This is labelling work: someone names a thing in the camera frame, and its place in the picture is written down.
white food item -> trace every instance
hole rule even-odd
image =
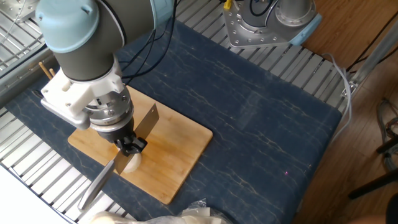
[[[141,164],[141,160],[142,160],[141,153],[133,155],[130,162],[127,164],[126,168],[124,168],[123,172],[128,174],[135,171]]]

metal bracket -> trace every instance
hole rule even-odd
[[[358,88],[358,84],[355,83],[354,81],[349,81],[348,84],[349,84],[349,88],[350,88],[351,95],[352,95],[355,92],[355,90]],[[344,97],[344,98],[347,98],[346,89],[344,89],[343,92],[341,92],[340,96]]]
[[[37,3],[39,3],[38,0],[0,0],[0,10],[11,20],[21,23],[35,15]]]
[[[289,41],[266,27],[251,27],[246,24],[241,17],[240,8],[234,4],[230,9],[223,9],[223,15],[229,41],[233,47],[247,49],[289,44]]]

blue fabric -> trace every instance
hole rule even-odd
[[[143,39],[119,51],[119,59],[130,59]],[[164,44],[156,43],[149,64]],[[30,92],[46,82],[43,77],[6,108],[93,180],[103,166],[67,143],[75,128]],[[105,193],[138,220],[178,215],[207,198],[236,223],[290,223],[341,119],[331,106],[179,22],[166,57],[132,86],[214,134],[170,205],[112,176]]]

light blue robot joint cap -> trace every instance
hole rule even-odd
[[[154,15],[154,28],[167,21],[173,14],[173,0],[150,0]]]
[[[35,16],[49,49],[61,54],[84,45],[100,21],[95,0],[40,0]]]
[[[320,14],[317,14],[307,26],[301,30],[300,33],[298,33],[292,40],[289,42],[292,45],[301,45],[304,43],[310,36],[311,34],[315,31],[315,29],[318,27],[319,23],[322,21],[322,16]]]

wooden floor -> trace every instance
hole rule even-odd
[[[356,187],[385,174],[382,156],[375,153],[382,143],[376,106],[383,96],[398,104],[398,54],[378,65],[359,87],[353,98],[352,122],[329,145],[293,224],[347,223],[386,211],[389,199],[398,193],[398,183],[356,200],[347,197]],[[386,121],[393,117],[387,113]]]
[[[397,0],[315,0],[315,4],[322,22],[304,47],[318,55],[332,53],[345,68],[398,11]]]

